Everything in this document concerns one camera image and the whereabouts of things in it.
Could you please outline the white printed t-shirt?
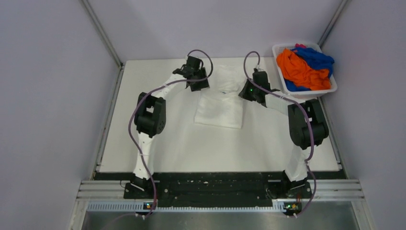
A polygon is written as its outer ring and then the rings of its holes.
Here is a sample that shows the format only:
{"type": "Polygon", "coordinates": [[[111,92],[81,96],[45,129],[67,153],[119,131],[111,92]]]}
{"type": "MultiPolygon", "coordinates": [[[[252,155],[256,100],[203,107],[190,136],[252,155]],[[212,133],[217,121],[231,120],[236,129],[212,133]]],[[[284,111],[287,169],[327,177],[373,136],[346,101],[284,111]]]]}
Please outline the white printed t-shirt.
{"type": "Polygon", "coordinates": [[[201,91],[194,123],[241,129],[243,99],[239,97],[246,77],[241,66],[216,65],[209,77],[209,89],[201,91]]]}

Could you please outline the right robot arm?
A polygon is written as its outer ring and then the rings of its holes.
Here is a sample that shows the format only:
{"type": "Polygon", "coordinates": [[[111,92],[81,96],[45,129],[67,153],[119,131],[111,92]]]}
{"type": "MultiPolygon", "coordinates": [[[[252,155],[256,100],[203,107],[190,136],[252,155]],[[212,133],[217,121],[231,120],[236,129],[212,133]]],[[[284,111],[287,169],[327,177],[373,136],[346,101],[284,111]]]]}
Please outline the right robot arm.
{"type": "Polygon", "coordinates": [[[288,117],[289,135],[295,147],[282,172],[281,192],[286,197],[294,197],[306,184],[307,166],[315,147],[329,135],[319,100],[298,100],[272,89],[267,73],[258,68],[253,70],[252,78],[247,79],[239,97],[288,117]]]}

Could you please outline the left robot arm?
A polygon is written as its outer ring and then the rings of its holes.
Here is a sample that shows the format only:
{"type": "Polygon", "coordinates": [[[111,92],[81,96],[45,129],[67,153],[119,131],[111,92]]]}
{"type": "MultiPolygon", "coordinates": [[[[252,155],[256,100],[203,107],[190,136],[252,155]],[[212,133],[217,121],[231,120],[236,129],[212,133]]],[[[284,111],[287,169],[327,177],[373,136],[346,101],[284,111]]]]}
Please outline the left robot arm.
{"type": "Polygon", "coordinates": [[[166,125],[166,102],[187,88],[192,92],[209,88],[208,78],[214,70],[212,60],[209,59],[209,62],[210,72],[207,73],[201,59],[187,56],[186,63],[175,69],[162,86],[138,96],[128,131],[138,148],[138,163],[130,182],[140,197],[148,198],[153,194],[153,170],[148,168],[148,164],[151,162],[149,158],[155,136],[162,133],[166,125]],[[138,132],[138,141],[132,135],[131,123],[134,123],[138,132]]]}

